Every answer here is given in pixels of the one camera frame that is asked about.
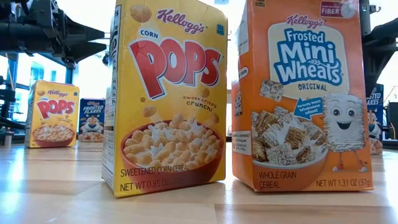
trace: cartoon leg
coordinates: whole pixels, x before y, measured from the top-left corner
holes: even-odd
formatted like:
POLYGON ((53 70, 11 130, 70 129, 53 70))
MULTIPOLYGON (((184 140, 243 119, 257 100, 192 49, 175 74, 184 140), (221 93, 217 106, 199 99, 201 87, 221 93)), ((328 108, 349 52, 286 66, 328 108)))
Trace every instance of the cartoon leg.
POLYGON ((360 172, 367 172, 368 168, 366 168, 366 166, 364 165, 362 160, 359 159, 358 154, 356 153, 356 151, 354 151, 354 154, 355 154, 356 160, 358 161, 359 166, 361 167, 359 171, 360 172))
POLYGON ((343 171, 344 170, 343 160, 341 158, 341 155, 342 155, 342 152, 340 152, 340 160, 339 160, 338 165, 333 168, 334 172, 339 172, 339 171, 343 171))

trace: wooden table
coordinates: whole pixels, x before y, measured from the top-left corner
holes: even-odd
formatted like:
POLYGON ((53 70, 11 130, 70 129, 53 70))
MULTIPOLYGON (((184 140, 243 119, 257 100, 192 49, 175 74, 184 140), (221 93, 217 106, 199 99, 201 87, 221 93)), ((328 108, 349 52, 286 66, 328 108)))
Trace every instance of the wooden table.
POLYGON ((227 179, 115 199, 101 144, 0 148, 0 223, 398 223, 398 153, 373 156, 372 192, 259 194, 227 179))

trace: orange cereal box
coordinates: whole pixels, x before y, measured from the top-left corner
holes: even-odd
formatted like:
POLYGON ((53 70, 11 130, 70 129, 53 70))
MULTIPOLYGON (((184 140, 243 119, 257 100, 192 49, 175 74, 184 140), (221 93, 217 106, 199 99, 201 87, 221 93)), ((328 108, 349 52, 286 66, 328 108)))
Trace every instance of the orange cereal box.
POLYGON ((37 80, 29 93, 25 146, 74 146, 78 107, 77 86, 37 80))
POLYGON ((102 177, 115 197, 225 177, 224 14, 196 0, 118 0, 102 177))
POLYGON ((247 0, 233 174, 256 191, 372 190, 358 0, 247 0))

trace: cartoon eye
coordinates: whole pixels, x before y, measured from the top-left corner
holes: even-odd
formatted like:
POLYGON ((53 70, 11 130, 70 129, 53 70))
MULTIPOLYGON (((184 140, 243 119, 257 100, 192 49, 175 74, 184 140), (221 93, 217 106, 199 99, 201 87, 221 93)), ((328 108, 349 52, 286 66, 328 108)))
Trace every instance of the cartoon eye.
POLYGON ((341 108, 338 106, 335 106, 331 109, 331 113, 332 113, 332 115, 339 116, 341 114, 341 108))
POLYGON ((350 107, 350 108, 347 109, 347 114, 348 114, 348 116, 350 116, 350 117, 355 117, 356 111, 355 111, 354 108, 350 107))

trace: blue arrow label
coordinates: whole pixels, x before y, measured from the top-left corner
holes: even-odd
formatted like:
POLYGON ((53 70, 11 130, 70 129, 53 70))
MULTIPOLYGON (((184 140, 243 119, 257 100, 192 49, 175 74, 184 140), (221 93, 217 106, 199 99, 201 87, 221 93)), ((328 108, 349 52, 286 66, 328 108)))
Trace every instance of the blue arrow label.
POLYGON ((309 100, 298 99, 296 108, 294 109, 294 115, 305 119, 311 119, 311 116, 322 113, 323 108, 321 97, 309 100))

